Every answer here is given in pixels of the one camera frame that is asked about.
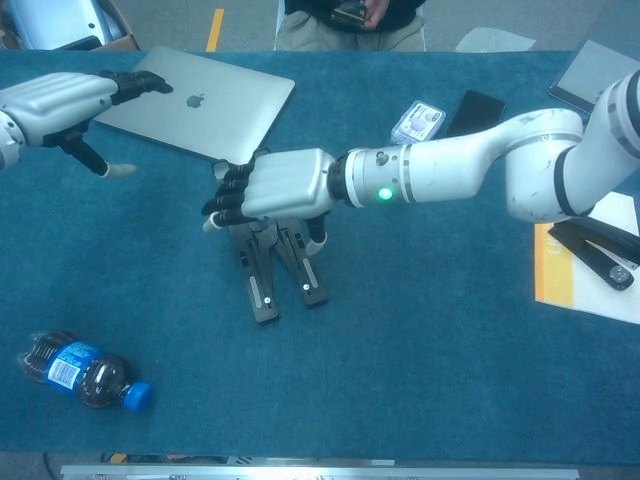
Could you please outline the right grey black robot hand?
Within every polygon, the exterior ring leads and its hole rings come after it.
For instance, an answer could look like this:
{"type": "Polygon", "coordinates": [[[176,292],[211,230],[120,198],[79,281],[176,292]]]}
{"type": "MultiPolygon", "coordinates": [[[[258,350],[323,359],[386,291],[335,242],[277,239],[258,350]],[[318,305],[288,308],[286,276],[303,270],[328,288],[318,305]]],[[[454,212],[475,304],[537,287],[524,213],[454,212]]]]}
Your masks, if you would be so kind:
{"type": "Polygon", "coordinates": [[[214,169],[217,190],[202,207],[207,233],[252,221],[303,220],[306,254],[325,246],[324,216],[337,200],[329,190],[336,159],[319,148],[258,153],[243,165],[214,169]]]}

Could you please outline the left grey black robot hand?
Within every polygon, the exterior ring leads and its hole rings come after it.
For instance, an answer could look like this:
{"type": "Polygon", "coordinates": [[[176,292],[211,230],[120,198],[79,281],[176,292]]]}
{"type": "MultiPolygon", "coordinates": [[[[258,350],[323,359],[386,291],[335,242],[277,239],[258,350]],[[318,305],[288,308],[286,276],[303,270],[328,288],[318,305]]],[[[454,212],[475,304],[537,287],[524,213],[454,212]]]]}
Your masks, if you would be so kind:
{"type": "Polygon", "coordinates": [[[57,72],[0,90],[0,110],[22,131],[20,152],[26,147],[58,147],[99,177],[123,178],[133,175],[136,167],[111,164],[87,144],[83,135],[90,122],[144,93],[172,91],[163,77],[146,70],[57,72]]]}

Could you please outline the black folding laptop stand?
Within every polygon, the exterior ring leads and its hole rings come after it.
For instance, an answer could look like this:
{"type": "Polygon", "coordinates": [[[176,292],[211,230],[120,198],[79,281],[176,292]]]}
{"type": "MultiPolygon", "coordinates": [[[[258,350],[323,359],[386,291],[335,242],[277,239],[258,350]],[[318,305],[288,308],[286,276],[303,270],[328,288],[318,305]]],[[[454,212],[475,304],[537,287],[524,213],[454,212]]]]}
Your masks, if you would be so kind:
{"type": "Polygon", "coordinates": [[[274,294],[272,259],[278,258],[292,276],[308,308],[328,300],[325,284],[305,246],[309,240],[303,220],[252,221],[224,227],[236,247],[254,318],[267,323],[280,315],[274,294]]]}

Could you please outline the silver Apple laptop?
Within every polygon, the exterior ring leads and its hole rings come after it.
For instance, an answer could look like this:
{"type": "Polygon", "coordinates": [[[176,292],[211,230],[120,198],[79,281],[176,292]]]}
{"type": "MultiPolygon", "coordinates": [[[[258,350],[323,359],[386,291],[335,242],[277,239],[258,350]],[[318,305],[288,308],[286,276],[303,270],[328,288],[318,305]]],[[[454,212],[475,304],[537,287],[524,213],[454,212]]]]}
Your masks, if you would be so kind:
{"type": "Polygon", "coordinates": [[[167,47],[153,48],[136,68],[173,91],[113,106],[98,122],[238,165],[249,162],[295,87],[292,79],[167,47]]]}

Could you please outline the white device in cardboard box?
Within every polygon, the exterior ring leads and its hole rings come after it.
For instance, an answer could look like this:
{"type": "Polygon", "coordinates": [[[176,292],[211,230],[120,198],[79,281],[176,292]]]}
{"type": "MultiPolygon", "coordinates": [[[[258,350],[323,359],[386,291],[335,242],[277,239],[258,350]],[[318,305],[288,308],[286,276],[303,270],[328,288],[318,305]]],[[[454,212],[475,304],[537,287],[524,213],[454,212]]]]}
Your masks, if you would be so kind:
{"type": "Polygon", "coordinates": [[[124,36],[98,0],[6,0],[5,4],[27,49],[91,50],[124,36]]]}

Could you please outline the clear box with purple print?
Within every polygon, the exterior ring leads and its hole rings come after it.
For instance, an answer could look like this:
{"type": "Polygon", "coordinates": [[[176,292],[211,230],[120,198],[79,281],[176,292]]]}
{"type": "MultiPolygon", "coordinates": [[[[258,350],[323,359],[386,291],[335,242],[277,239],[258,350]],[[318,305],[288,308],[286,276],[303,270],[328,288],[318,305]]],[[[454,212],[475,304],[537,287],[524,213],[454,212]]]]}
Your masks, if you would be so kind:
{"type": "Polygon", "coordinates": [[[429,141],[438,133],[445,119],[443,110],[416,100],[392,128],[391,143],[406,145],[429,141]]]}

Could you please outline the seated person in khaki trousers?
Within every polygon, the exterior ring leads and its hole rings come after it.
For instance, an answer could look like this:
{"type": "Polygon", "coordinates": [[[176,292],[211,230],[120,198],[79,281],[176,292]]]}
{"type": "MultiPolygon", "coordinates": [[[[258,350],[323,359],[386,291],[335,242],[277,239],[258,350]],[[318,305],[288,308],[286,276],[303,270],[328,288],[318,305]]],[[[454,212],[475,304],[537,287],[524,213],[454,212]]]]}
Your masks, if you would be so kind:
{"type": "Polygon", "coordinates": [[[366,23],[348,26],[331,20],[342,0],[283,0],[284,17],[275,48],[282,51],[424,52],[425,0],[364,0],[366,23]]]}

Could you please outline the dark handheld device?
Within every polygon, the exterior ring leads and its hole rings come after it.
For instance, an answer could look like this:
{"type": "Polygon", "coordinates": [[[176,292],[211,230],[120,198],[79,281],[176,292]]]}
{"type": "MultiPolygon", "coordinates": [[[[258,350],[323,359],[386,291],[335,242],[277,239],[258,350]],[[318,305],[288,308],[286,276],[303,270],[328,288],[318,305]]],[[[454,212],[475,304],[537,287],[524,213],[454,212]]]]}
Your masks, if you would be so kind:
{"type": "Polygon", "coordinates": [[[331,20],[348,26],[362,27],[366,23],[367,6],[364,0],[342,0],[331,12],[331,20]]]}

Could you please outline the black smartphone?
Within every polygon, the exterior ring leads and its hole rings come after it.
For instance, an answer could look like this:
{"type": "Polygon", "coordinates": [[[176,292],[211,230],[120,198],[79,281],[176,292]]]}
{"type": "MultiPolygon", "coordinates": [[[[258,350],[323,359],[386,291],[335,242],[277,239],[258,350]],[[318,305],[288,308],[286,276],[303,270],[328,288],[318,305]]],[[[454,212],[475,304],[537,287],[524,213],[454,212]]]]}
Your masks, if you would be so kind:
{"type": "Polygon", "coordinates": [[[474,134],[498,125],[506,110],[503,100],[484,93],[468,90],[465,92],[445,137],[474,134]]]}

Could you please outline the white plastic sheet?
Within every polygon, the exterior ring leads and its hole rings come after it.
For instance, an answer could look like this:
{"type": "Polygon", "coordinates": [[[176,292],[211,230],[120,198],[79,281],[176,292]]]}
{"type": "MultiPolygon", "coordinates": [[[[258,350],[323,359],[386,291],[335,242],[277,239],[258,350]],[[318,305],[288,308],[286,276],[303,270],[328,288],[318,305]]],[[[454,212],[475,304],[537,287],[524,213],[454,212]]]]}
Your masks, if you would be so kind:
{"type": "Polygon", "coordinates": [[[535,39],[524,37],[509,31],[475,27],[457,44],[457,53],[504,53],[521,52],[531,49],[535,39]]]}

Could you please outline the cola bottle with blue label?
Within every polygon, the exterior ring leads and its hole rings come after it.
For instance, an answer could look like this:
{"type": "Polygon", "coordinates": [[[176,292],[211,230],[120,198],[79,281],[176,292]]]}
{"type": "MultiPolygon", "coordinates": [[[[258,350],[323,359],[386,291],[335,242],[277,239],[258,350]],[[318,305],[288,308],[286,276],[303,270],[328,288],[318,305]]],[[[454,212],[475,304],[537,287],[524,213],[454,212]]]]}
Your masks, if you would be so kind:
{"type": "Polygon", "coordinates": [[[138,412],[153,396],[152,386],[139,379],[129,361],[66,330],[33,334],[17,361],[27,378],[73,395],[90,408],[119,405],[138,412]]]}

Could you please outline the yellow white Lexicon book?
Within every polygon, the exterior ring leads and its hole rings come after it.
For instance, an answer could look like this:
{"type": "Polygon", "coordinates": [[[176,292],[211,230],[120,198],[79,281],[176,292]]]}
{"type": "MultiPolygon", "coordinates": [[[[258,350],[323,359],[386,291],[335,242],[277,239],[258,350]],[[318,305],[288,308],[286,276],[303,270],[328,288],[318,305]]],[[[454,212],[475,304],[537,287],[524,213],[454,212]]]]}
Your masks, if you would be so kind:
{"type": "MultiPolygon", "coordinates": [[[[587,217],[640,236],[635,201],[630,196],[610,193],[587,217]]],[[[634,277],[631,287],[616,291],[548,233],[552,226],[534,228],[535,300],[640,325],[640,266],[601,248],[634,277]]]]}

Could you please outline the grey tablet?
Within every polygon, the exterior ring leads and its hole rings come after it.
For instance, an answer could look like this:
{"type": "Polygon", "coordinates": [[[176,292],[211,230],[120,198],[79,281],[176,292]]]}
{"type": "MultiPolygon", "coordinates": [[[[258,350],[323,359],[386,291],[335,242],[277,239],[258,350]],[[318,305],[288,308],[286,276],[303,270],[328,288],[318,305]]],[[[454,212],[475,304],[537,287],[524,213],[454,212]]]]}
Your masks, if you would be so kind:
{"type": "Polygon", "coordinates": [[[586,40],[550,87],[549,94],[583,112],[591,113],[606,88],[638,69],[640,61],[586,40]]]}

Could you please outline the black stapler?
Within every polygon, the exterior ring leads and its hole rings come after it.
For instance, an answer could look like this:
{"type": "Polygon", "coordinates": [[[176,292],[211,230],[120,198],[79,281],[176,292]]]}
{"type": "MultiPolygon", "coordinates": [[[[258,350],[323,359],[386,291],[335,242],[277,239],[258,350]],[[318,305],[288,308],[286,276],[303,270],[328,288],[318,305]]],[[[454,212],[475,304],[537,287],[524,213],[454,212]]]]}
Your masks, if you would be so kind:
{"type": "Polygon", "coordinates": [[[632,273],[601,248],[640,266],[640,236],[591,217],[554,223],[548,233],[616,291],[634,283],[632,273]]]}

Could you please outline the aluminium profile rail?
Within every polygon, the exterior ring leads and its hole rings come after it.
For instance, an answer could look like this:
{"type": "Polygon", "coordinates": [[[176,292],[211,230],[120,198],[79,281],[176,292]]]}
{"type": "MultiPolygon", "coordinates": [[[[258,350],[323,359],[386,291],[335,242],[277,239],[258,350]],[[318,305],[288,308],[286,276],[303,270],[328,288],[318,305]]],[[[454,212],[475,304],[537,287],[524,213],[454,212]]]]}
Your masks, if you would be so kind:
{"type": "Polygon", "coordinates": [[[581,480],[575,469],[64,465],[62,480],[581,480]]]}

